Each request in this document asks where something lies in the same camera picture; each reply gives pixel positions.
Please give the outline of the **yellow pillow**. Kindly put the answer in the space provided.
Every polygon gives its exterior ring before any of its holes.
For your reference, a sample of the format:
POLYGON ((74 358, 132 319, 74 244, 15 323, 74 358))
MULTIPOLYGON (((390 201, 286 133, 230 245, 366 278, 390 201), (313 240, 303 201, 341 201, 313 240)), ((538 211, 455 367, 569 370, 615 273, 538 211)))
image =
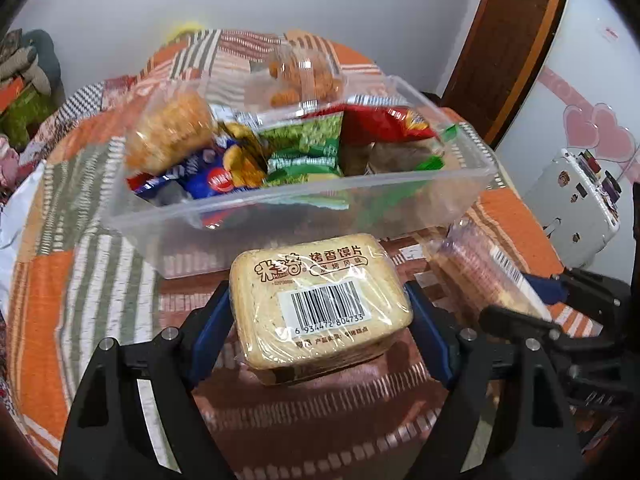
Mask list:
POLYGON ((194 34, 194 32, 199 32, 200 30, 203 30, 203 29, 204 29, 204 26, 199 22, 196 22, 196 21, 183 22, 175 26, 173 29, 171 29, 170 33, 167 36, 166 41, 167 42, 176 41, 177 39, 179 39, 184 35, 194 34))

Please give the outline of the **grey stuffed toy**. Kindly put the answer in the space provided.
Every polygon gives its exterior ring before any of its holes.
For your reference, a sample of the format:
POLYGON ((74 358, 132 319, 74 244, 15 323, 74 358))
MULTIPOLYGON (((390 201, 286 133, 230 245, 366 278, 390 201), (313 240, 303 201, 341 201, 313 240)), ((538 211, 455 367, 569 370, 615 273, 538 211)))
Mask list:
POLYGON ((1 84, 20 76, 44 96, 61 84, 61 67, 51 36, 42 29, 7 32, 1 40, 1 84))

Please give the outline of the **toasted bread slices pack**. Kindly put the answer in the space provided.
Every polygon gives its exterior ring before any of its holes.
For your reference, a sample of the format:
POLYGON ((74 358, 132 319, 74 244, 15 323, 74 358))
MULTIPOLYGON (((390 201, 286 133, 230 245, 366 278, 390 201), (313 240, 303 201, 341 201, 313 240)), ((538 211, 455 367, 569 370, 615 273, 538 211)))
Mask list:
POLYGON ((413 319, 392 259, 364 233, 242 252, 229 289, 244 362, 266 386, 374 359, 413 319))

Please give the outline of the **white plastic bag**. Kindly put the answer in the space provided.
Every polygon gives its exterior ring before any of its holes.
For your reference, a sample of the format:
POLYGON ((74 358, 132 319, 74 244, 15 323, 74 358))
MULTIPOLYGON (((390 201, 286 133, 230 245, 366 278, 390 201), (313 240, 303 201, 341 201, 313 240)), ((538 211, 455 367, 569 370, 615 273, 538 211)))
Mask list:
POLYGON ((46 161, 42 160, 35 171, 17 188, 1 211, 1 314, 5 320, 9 317, 9 296, 18 248, 20 248, 29 209, 43 176, 44 168, 46 168, 46 161))

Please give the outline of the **clear pack orange snacks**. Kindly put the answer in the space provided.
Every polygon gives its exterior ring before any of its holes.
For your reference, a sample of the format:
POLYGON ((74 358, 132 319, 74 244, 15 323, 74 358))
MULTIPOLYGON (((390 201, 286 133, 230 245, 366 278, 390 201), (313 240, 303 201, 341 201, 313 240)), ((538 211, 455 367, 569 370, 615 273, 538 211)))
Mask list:
POLYGON ((126 140, 128 174, 157 176, 207 148, 218 133, 205 99, 193 90, 159 94, 126 140))

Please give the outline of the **green snack packet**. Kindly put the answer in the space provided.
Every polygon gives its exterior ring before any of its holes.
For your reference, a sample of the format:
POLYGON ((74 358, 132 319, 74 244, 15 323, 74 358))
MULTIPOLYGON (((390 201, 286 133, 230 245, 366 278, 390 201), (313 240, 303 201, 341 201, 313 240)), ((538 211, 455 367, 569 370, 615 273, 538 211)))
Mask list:
POLYGON ((291 119, 257 133, 267 161, 265 186, 333 180, 338 164, 342 112, 291 119))

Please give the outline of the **pink heart wall sticker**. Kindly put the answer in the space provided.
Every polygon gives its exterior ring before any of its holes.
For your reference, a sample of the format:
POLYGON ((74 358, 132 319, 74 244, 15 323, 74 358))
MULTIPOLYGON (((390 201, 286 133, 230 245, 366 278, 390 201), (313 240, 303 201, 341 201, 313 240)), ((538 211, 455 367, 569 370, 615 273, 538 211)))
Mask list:
POLYGON ((639 138, 618 123, 612 107, 589 103, 548 66, 537 81, 565 104, 563 126, 569 148, 584 148, 597 159, 615 162, 620 166, 619 179, 639 181, 639 138))

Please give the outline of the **brown wooden door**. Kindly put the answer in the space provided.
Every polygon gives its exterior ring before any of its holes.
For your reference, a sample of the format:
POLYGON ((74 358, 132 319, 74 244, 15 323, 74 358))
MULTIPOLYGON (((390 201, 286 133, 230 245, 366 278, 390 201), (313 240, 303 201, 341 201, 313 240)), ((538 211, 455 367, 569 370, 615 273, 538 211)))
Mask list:
POLYGON ((442 105, 493 148, 551 47, 566 0, 480 0, 442 105))

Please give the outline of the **long biscuit sleeve pack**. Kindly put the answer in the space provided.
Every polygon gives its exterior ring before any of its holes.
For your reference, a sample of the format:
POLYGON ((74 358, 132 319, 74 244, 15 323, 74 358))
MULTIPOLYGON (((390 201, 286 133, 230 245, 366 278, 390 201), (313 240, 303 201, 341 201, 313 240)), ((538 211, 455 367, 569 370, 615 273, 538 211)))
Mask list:
POLYGON ((512 259, 471 219, 454 222, 444 237, 426 243, 426 251, 473 309, 497 306, 552 320, 512 259))

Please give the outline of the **clear plastic storage bin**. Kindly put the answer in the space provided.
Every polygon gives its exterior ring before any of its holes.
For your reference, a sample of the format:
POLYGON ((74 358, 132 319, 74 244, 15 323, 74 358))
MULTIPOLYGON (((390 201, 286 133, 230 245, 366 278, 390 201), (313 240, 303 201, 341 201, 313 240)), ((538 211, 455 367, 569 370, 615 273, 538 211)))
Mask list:
POLYGON ((398 76, 350 75, 352 93, 415 108, 445 138, 444 166, 287 184, 152 205, 116 174, 102 223, 168 280, 228 269, 241 252, 352 233, 408 234, 459 219, 498 174, 470 126, 456 125, 398 76))

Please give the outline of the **green jelly cup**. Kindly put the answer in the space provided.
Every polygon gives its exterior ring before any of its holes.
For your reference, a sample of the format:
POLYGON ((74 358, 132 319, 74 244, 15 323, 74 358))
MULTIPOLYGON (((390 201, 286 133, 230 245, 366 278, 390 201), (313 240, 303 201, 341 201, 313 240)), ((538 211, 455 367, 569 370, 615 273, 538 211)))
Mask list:
POLYGON ((222 122, 218 120, 217 125, 220 130, 228 133, 229 136, 232 136, 237 141, 248 142, 256 139, 254 131, 239 122, 222 122))

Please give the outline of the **yellow snack packet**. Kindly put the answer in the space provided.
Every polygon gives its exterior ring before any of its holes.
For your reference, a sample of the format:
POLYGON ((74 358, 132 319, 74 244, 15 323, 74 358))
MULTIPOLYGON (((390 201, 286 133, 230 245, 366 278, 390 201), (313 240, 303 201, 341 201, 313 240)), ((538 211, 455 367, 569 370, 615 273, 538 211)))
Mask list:
POLYGON ((243 142, 226 135, 230 142, 224 149, 222 166, 230 172, 233 185, 236 188, 261 188, 266 178, 266 159, 258 136, 255 134, 255 140, 243 142))

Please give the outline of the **clear pack fried crackers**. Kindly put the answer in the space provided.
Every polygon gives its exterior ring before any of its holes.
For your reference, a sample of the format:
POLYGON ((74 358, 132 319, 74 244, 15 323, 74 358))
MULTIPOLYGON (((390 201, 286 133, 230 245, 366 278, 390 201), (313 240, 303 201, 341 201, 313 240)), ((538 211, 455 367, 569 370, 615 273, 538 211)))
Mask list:
POLYGON ((337 101, 343 90, 325 53, 281 44, 245 79, 244 104, 249 110, 316 106, 337 101))

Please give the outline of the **blue snack packet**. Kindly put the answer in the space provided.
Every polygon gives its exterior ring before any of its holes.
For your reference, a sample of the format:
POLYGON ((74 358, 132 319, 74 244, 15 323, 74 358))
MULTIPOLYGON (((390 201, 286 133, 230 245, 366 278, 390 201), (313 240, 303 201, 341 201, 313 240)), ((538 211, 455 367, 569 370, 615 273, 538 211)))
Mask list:
POLYGON ((224 151, 216 148, 196 152, 155 177, 133 183, 134 195, 154 206, 169 206, 248 191, 250 186, 224 166, 224 151))

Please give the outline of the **red snack packet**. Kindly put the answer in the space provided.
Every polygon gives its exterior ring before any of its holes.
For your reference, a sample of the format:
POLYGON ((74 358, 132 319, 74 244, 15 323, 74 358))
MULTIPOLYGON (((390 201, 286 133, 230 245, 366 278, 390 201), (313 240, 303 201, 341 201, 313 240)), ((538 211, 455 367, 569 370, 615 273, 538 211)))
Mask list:
POLYGON ((342 113, 340 147, 361 148, 372 143, 408 143, 433 139, 436 129, 415 108, 338 101, 308 110, 303 118, 342 113))

